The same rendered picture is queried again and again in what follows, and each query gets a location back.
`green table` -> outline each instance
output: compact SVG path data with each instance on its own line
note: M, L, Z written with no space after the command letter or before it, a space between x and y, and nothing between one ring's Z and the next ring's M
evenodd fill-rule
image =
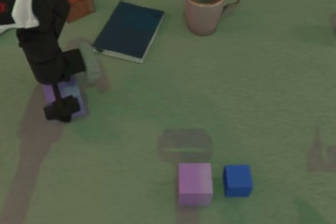
M95 1L63 46L95 39L118 2ZM0 36L0 223L333 223L336 0L243 0L209 37L187 31L183 0L125 1L166 11L162 29L141 65L99 57L109 88L85 89L89 116L65 127L44 120L14 32ZM208 208L176 207L177 160L158 145L178 129L212 139ZM223 197L235 163L251 165L249 198Z

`orange box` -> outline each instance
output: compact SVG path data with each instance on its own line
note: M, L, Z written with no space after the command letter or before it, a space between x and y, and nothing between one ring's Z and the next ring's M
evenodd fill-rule
M67 22L72 23L84 16L93 13L96 8L93 0L68 0L71 4L71 10Z

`blue cube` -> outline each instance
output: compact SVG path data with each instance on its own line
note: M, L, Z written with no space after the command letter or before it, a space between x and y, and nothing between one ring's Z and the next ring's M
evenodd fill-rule
M223 170L225 197L249 197L252 175L249 165L226 165Z

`book cover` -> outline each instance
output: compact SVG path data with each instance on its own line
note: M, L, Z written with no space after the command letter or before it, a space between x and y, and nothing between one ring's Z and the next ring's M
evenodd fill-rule
M102 54L142 63L164 12L120 1L93 43Z

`cup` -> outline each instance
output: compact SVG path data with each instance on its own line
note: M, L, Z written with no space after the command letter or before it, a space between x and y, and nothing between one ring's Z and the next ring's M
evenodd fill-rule
M215 32L224 10L240 0L224 4L225 0L185 0L184 17L187 28L199 36Z

